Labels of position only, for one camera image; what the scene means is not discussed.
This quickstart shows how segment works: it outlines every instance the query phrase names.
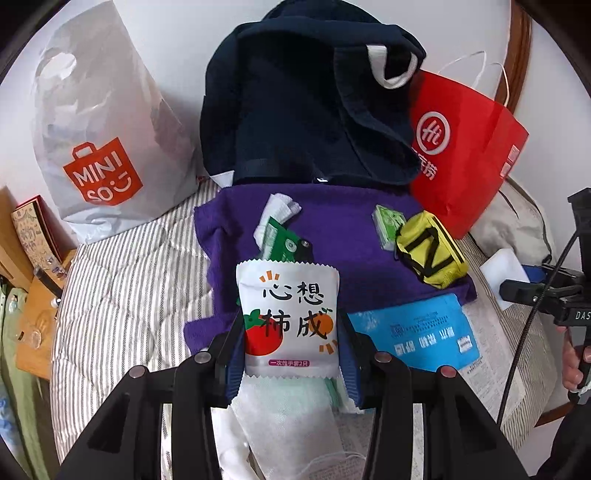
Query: yellow and black bag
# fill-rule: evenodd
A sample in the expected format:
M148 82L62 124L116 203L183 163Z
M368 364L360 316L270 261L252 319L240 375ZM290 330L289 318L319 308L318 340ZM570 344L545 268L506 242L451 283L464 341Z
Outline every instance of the yellow and black bag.
M396 240L400 260L419 280L446 288L468 273L468 263L438 218L421 212L400 228Z

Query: quilted bed sheet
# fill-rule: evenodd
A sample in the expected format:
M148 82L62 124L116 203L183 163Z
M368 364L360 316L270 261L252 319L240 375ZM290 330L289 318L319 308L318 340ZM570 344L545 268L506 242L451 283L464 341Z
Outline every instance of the quilted bed sheet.
M51 410L60 461L127 370L138 364L151 371L169 368L188 356L184 324L212 314L209 260L196 241L193 209L216 192L206 181L162 217L79 248L53 351ZM484 255L469 236L460 246L472 266L477 302L494 305L514 351L528 309L500 311L478 269ZM532 326L519 370L525 400L504 425L515 448L539 418L557 377L539 322ZM163 478L171 478L170 409L164 412L162 450Z

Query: green package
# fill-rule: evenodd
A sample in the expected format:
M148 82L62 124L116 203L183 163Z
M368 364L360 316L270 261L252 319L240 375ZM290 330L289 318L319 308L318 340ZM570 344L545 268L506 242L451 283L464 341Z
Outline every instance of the green package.
M299 241L299 236L271 217L265 228L260 258L278 262L295 262Z
M396 237L400 227L406 223L406 218L402 213L382 205L376 205L371 216L374 219L382 249L393 252L396 249Z

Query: black cable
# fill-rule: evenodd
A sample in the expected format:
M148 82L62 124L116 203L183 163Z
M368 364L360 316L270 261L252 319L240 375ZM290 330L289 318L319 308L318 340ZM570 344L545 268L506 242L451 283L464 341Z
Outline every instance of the black cable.
M505 413L505 407L507 406L507 400L509 399L509 391L511 389L511 382L513 382L515 370L517 370L517 363L519 363L519 358L521 356L521 352L523 351L523 347L525 345L525 339L527 338L527 334L530 332L530 327L531 327L532 322L534 321L535 314L538 312L538 309L540 308L540 304L542 303L542 300L544 300L544 297L546 296L548 289L550 289L550 286L554 282L554 279L556 278L556 275L558 274L558 270L560 269L560 267L562 267L562 264L564 263L566 256L569 254L570 249L573 247L575 240L579 237L580 230L581 230L580 227L578 227L576 229L576 231L573 233L573 236L570 238L569 243L567 243L566 247L564 247L564 250L562 250L562 253L560 254L560 258L556 262L556 266L554 267L554 270L552 270L552 272L550 273L550 276L548 277L548 280L546 281L546 284L544 285L544 289L542 290L542 293L540 294L538 299L535 301L534 306L531 308L530 314L527 317L527 320L525 321L525 325L523 326L523 330L521 331L521 337L519 338L519 343L517 344L517 348L515 349L515 356L513 357L513 361L511 362L511 367L509 369L509 375L507 375L507 383L505 384L505 389L503 390L503 397L501 398L501 406L499 408L499 416L496 418L496 424L499 427L501 426L501 422L503 420L503 414Z

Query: human hand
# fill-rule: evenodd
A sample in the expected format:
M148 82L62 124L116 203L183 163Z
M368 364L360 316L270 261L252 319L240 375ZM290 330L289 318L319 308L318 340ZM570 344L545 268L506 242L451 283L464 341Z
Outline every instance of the human hand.
M579 370L581 355L574 349L566 327L556 327L556 329L559 332L564 332L564 343L562 346L562 384L567 390L576 390L583 381L583 373ZM591 347L587 347L583 355L584 360L587 363L591 363Z

